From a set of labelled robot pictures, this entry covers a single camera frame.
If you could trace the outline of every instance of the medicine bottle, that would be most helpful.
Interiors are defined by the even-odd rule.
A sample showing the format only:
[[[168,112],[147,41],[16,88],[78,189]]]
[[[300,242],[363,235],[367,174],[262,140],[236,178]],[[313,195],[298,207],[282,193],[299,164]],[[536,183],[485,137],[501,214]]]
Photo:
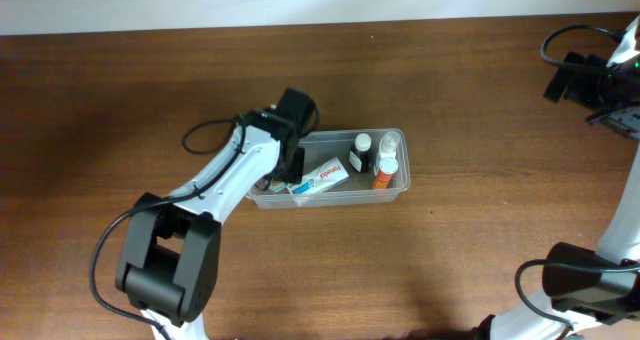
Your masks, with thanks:
[[[398,171],[398,160],[391,157],[380,160],[380,167],[378,168],[376,181],[373,183],[373,190],[386,189],[396,171]]]
[[[396,150],[401,141],[400,135],[395,132],[388,132],[382,137],[380,146],[378,147],[378,154],[373,164],[373,176],[378,176],[378,169],[380,168],[380,161],[382,159],[388,157],[396,158]]]
[[[349,163],[357,172],[366,173],[371,163],[371,137],[359,134],[349,151]]]

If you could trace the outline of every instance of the toothpaste box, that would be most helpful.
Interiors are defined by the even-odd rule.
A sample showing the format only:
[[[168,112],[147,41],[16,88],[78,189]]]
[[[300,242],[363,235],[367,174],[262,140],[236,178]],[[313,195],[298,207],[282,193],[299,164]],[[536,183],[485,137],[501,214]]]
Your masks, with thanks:
[[[320,165],[316,169],[302,176],[302,182],[297,185],[289,185],[289,191],[294,195],[317,194],[331,189],[341,184],[349,178],[349,173],[345,170],[337,157]],[[309,198],[295,199],[298,205],[302,205]]]

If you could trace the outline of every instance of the wood grain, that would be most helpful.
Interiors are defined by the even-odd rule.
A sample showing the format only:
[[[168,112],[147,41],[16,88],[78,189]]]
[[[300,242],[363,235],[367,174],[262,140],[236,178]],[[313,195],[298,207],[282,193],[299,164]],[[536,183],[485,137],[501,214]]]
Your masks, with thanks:
[[[381,339],[468,330],[513,308],[513,274],[559,241],[593,248],[637,148],[588,112],[542,99],[538,47],[576,23],[632,14],[197,29],[0,38],[0,336],[150,339],[92,299],[95,241],[145,191],[209,161],[185,153],[200,121],[308,92],[321,129],[398,127],[412,185],[390,204],[258,209],[225,225],[212,339]],[[594,34],[573,49],[608,56]],[[213,144],[225,129],[197,141]],[[98,270],[114,286],[125,228]],[[527,290],[540,284],[526,277]],[[624,322],[590,339],[634,338]]]

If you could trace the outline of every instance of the white robotic arm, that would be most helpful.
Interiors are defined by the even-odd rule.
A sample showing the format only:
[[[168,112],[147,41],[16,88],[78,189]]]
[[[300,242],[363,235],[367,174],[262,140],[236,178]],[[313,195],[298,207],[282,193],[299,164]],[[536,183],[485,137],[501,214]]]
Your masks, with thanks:
[[[604,236],[600,238],[596,254],[615,264],[620,264],[623,260],[640,261],[640,148],[618,210]],[[593,316],[553,310],[551,298],[542,288],[533,293],[529,301],[544,312],[571,320],[574,323],[573,333],[602,325]],[[520,304],[491,321],[489,339],[556,340],[564,331],[564,324],[540,317],[524,304]]]
[[[316,121],[311,125],[314,112]],[[201,313],[217,279],[222,225],[261,179],[267,183],[301,180],[304,149],[298,142],[317,121],[313,100],[287,89],[277,106],[241,115],[226,146],[191,181],[164,198],[144,194],[105,230],[96,245],[89,284],[98,303],[152,325],[156,338],[206,339]],[[95,284],[100,249],[113,229],[128,218],[116,287],[143,316],[109,304]],[[181,253],[158,243],[158,238],[173,236],[184,239]]]
[[[639,56],[637,46],[638,36],[638,21],[636,18],[629,27],[626,29],[626,33],[620,37],[620,45],[614,52],[613,56],[606,63],[608,70],[597,69],[602,71],[609,71],[611,74],[618,73],[624,80],[615,82],[611,81],[612,75],[608,76],[606,84],[602,77],[589,75],[589,74],[573,74],[568,71],[579,69],[589,70],[589,67],[593,67],[594,64],[603,64],[604,62],[598,60],[596,57],[590,57],[582,59],[581,56],[570,53],[565,58],[565,61],[575,61],[584,63],[589,66],[578,65],[575,67],[573,64],[569,64],[568,69],[563,69],[560,66],[560,70],[556,77],[547,88],[545,97],[549,100],[557,102],[560,95],[562,95],[564,88],[567,87],[567,93],[565,98],[580,103],[583,106],[593,109],[596,114],[590,117],[588,120],[591,123],[601,122],[602,124],[613,128],[614,130],[621,132],[622,134],[640,139],[640,123],[637,119],[640,119],[640,106],[638,105],[638,86],[631,77],[638,76],[638,69],[640,68]],[[572,28],[590,28],[582,25],[568,27],[565,29],[571,30]],[[565,31],[565,29],[559,30],[550,38]],[[597,90],[597,94],[589,94],[591,88],[588,84],[594,84],[593,89]],[[609,96],[614,99],[608,103]],[[560,244],[559,248],[571,250],[570,245]],[[627,185],[620,201],[620,205],[616,211],[613,221],[604,236],[600,238],[598,242],[598,248],[595,252],[595,257],[586,254],[584,249],[577,250],[572,253],[572,260],[577,261],[579,265],[591,265],[602,266],[601,261],[606,261],[613,265],[627,265],[629,263],[640,262],[640,149],[636,154],[631,174],[627,181]],[[564,256],[561,251],[552,250],[549,255],[552,256]],[[480,328],[483,330],[476,332],[476,339],[478,340],[556,340],[562,339],[565,336],[570,336],[578,331],[599,326],[603,323],[613,324],[616,321],[626,318],[627,315],[631,315],[638,306],[628,306],[625,301],[635,298],[634,295],[638,289],[633,287],[636,279],[635,274],[600,274],[600,279],[593,277],[589,278],[589,275],[579,274],[576,278],[581,276],[589,278],[582,282],[569,280],[568,278],[554,278],[554,281],[547,280],[547,286],[543,289],[533,293],[527,299],[533,306],[539,310],[554,315],[560,318],[569,320],[573,324],[573,330],[568,331],[566,324],[553,321],[535,314],[524,303],[520,304],[517,308],[494,317],[487,318]],[[549,284],[550,282],[562,283],[572,282],[573,289],[565,286],[562,291],[557,291],[562,288],[563,285]],[[620,286],[620,289],[615,289],[616,286],[626,282],[626,286]],[[564,301],[564,304],[560,306],[552,306],[552,297],[548,296],[545,290],[546,288],[554,288],[553,291],[559,301]],[[580,301],[587,301],[589,305],[580,303]],[[565,311],[559,311],[556,308],[561,308]],[[568,310],[568,309],[580,309],[580,312]]]

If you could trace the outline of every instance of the robotic arm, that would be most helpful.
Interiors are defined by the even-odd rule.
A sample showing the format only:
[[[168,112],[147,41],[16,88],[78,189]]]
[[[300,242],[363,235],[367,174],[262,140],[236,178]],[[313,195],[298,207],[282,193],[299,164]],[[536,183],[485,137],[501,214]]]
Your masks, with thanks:
[[[298,141],[310,131],[314,112],[317,122],[313,100],[287,89],[277,106],[240,116],[228,144],[191,181],[166,198],[144,194],[125,213],[131,218],[116,287],[142,310],[156,338],[206,339],[201,313],[216,283],[221,228],[261,179],[300,182],[304,149]],[[97,253],[106,235],[92,258],[92,290]],[[172,236],[184,239],[181,254],[158,244],[158,238]],[[97,291],[94,296],[104,302]]]
[[[627,137],[640,139],[640,51],[638,21],[624,34],[576,25],[552,34],[541,53],[560,69],[545,92],[558,102],[560,96],[594,111],[590,124],[601,123]],[[564,62],[549,60],[546,46],[555,36],[573,29],[608,32],[620,42],[609,61],[569,53]],[[555,245],[544,265],[542,288],[523,299],[514,310],[489,316],[474,329],[474,340],[556,340],[602,324],[640,317],[640,149],[613,221],[595,252],[566,243]],[[578,271],[571,266],[582,267]],[[538,311],[564,322],[542,317]]]

